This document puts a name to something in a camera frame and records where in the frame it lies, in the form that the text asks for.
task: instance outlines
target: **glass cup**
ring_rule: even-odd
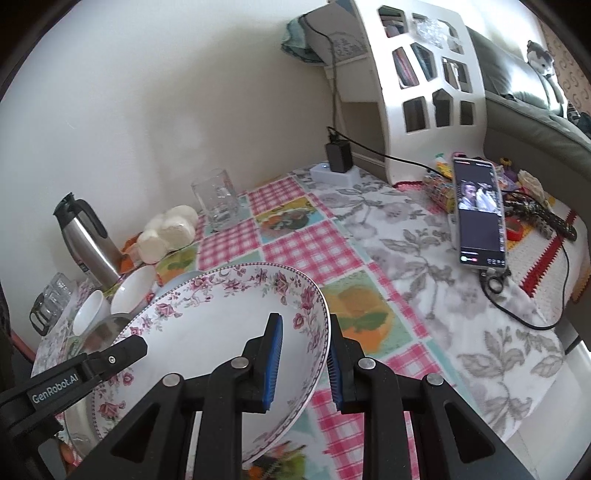
[[[214,231],[224,230],[238,223],[240,204],[228,172],[216,168],[191,184]]]
[[[29,320],[39,335],[45,336],[59,320],[72,296],[72,284],[63,274],[57,273],[36,298]]]

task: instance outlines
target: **gray sofa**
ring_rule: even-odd
[[[553,86],[523,59],[470,30],[486,90],[485,155],[510,158],[591,226],[591,140],[563,114]],[[591,293],[566,317],[591,349]]]

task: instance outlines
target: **smartphone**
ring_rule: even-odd
[[[504,270],[505,214],[492,163],[453,159],[460,263],[473,268]]]

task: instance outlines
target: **power adapter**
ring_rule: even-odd
[[[329,140],[330,142],[324,148],[326,149],[326,158],[329,162],[330,170],[337,173],[347,173],[353,168],[351,143],[347,140],[341,140],[335,134],[330,135]]]

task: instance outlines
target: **pink checkered pattern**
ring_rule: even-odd
[[[429,195],[424,191],[424,186],[422,181],[401,181],[394,185],[394,188],[399,192],[408,193],[410,198],[430,213],[446,213],[443,208],[431,200]]]
[[[228,230],[208,236],[201,243],[197,260],[199,270],[210,270],[229,262],[258,248],[260,244],[254,219],[245,220]]]
[[[404,352],[384,362],[393,371],[406,377],[422,378],[428,373],[441,374],[441,368],[422,343],[415,343]],[[363,472],[363,415],[342,415],[336,411],[330,390],[318,390],[310,405],[318,417],[318,425],[327,442],[327,453],[333,458],[341,480],[358,480]],[[417,447],[414,443],[410,414],[404,413],[408,435],[413,479],[419,478]]]
[[[295,180],[288,177],[250,192],[248,200],[251,203],[252,213],[258,215],[304,195],[304,190]]]
[[[203,240],[203,228],[205,227],[206,223],[206,216],[199,215],[197,219],[197,226],[195,227],[195,242],[200,242]]]
[[[363,265],[331,220],[263,245],[262,251],[266,261],[297,268],[319,285]]]
[[[335,214],[330,210],[324,203],[320,201],[320,199],[314,195],[313,193],[306,193],[306,196],[312,200],[312,205],[314,205],[318,210],[326,215],[327,218],[332,218]]]
[[[376,262],[370,262],[368,267],[379,281],[379,284],[388,293],[388,300],[393,301],[398,306],[404,318],[411,324],[414,334],[419,338],[427,337],[429,332],[424,323],[418,319],[412,307],[406,302],[406,300],[404,300],[404,298],[402,298],[402,295],[396,291],[392,282],[386,277],[379,265]]]
[[[398,375],[422,378],[427,374],[443,375],[439,364],[422,343],[414,343],[404,352],[383,361]]]
[[[335,462],[341,480],[358,480],[363,475],[363,414],[342,415],[337,412],[330,390],[314,393],[310,405],[318,416],[320,430],[327,442],[326,452]],[[410,415],[405,412],[408,452],[413,480],[419,479],[417,448]]]

